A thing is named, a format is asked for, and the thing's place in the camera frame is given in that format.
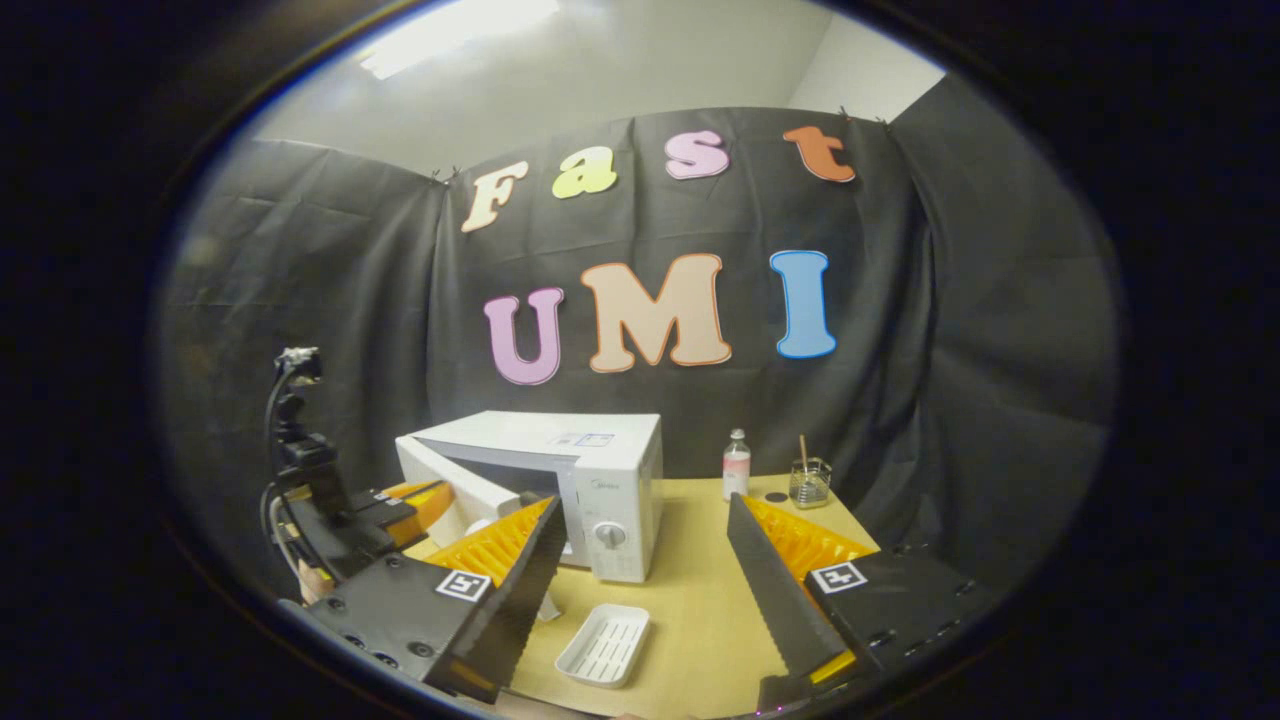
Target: orange letter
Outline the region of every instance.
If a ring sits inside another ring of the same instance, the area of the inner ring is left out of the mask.
[[[796,128],[782,133],[785,140],[795,142],[800,149],[800,160],[809,172],[822,179],[849,182],[854,179],[854,169],[836,161],[832,150],[844,150],[845,143],[838,137],[827,137],[813,127]]]
[[[635,355],[622,347],[626,328],[650,365],[662,360],[672,325],[680,340],[671,351],[677,365],[714,365],[730,359],[733,348],[719,334],[716,314],[716,255],[681,255],[667,270],[658,300],[649,297],[631,268],[609,263],[588,268],[582,284],[595,293],[595,322],[600,351],[591,357],[596,373],[621,373],[635,365]]]
[[[493,204],[506,205],[516,181],[529,173],[529,163],[521,160],[488,176],[476,178],[476,199],[471,201],[471,217],[462,223],[462,232],[480,229],[498,219]]]

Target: yellow letter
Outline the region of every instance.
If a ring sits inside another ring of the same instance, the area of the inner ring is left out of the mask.
[[[608,190],[618,179],[613,172],[613,151],[608,147],[588,147],[564,158],[561,177],[552,183],[552,195],[564,200],[585,192]]]
[[[730,359],[733,348],[719,333],[716,313],[716,274],[721,259],[696,252],[681,255],[667,270],[658,300],[649,297],[631,268],[609,263],[588,268],[582,284],[595,293],[599,352],[591,357],[596,373],[621,373],[635,365],[635,355],[622,347],[626,328],[650,365],[662,360],[672,325],[680,340],[671,351],[677,365],[714,365]]]
[[[462,232],[480,229],[498,219],[493,204],[506,205],[516,181],[529,173],[529,163],[521,160],[488,176],[476,178],[476,199],[471,202],[471,217],[462,223]]]

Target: glass cup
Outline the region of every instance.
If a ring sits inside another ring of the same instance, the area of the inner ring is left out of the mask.
[[[792,461],[788,495],[791,502],[801,510],[822,507],[831,502],[831,465],[823,462],[820,457],[809,457],[808,462]]]

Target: plastic tray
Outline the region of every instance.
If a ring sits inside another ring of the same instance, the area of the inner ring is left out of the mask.
[[[622,685],[631,674],[648,630],[646,610],[598,605],[556,660],[556,669],[589,685]]]

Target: table surface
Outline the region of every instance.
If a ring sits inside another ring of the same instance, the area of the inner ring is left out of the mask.
[[[787,483],[787,475],[751,478],[749,492],[763,500],[768,492],[785,493]],[[721,479],[666,479],[658,486],[664,506],[648,582],[602,583],[590,570],[562,565],[550,584],[562,615],[534,623],[512,691],[611,717],[722,717],[754,712],[760,679],[786,674],[730,546]],[[771,505],[879,550],[838,498],[810,510],[790,500]],[[407,555],[425,556],[429,547]],[[603,602],[643,607],[650,616],[630,679],[613,689],[579,683],[556,669],[556,659]]]

